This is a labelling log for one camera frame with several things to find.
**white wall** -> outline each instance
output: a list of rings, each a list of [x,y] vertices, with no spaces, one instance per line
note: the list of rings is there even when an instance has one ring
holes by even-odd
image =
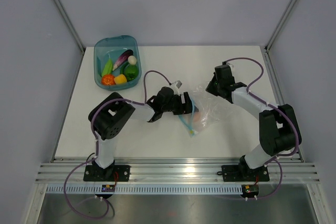
[[[61,0],[94,46],[132,35],[141,45],[265,45],[289,0]]]
[[[81,56],[51,0],[0,0],[0,10],[0,220],[18,224]]]
[[[307,161],[316,163],[336,213],[336,2],[300,0],[271,49],[285,101],[292,104]]]

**metal floor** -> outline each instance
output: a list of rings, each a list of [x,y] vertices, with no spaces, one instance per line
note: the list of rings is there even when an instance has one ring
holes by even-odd
[[[273,187],[260,187],[262,195]],[[91,195],[69,195],[73,205]],[[272,197],[258,201],[237,200],[240,196],[209,195],[113,195],[115,209],[99,221],[86,220],[69,211],[62,194],[46,194],[39,224],[64,223],[248,223],[311,224],[318,223],[305,185],[282,185]],[[78,210],[98,216],[106,206],[97,200],[87,201]]]

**plastic bag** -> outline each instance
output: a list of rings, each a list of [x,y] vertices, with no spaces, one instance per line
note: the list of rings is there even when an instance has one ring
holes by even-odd
[[[188,92],[194,104],[194,113],[179,116],[190,136],[197,135],[211,124],[226,120],[232,113],[229,102],[205,91],[208,84],[204,82]]]

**black mounting bracket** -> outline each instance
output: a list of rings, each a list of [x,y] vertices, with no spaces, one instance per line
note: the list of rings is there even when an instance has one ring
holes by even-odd
[[[92,165],[85,167],[84,178],[86,182],[115,182],[115,173],[118,174],[118,182],[128,182],[130,179],[129,165],[115,165],[114,163],[103,169],[99,167],[94,161]]]
[[[255,182],[257,180],[257,176],[259,182],[269,181],[267,167],[263,166],[255,173],[243,176],[238,169],[238,165],[223,165],[222,171],[218,172],[217,175],[222,175],[224,182]]]

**white table surface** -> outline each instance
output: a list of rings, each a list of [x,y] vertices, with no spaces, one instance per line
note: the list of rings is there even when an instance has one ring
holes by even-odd
[[[258,46],[168,46],[139,47],[142,77],[148,70],[157,70],[173,82],[181,80],[181,91],[194,89],[210,81],[214,68],[234,57],[250,57],[264,67]],[[253,62],[232,62],[236,81],[249,84],[260,73]],[[118,91],[124,98],[143,101],[142,78],[137,86]],[[167,83],[150,73],[146,80],[148,98]],[[255,93],[275,101],[265,68],[264,76],[252,86]],[[87,157],[94,152],[88,114],[111,92],[96,85],[93,78],[93,47],[86,49],[68,113],[59,139],[56,157]],[[129,120],[115,140],[114,156],[119,158],[205,158],[241,157],[259,144],[258,121],[242,108],[218,98],[227,106],[230,116],[200,134],[189,137],[186,128],[172,113],[165,113],[154,123]]]

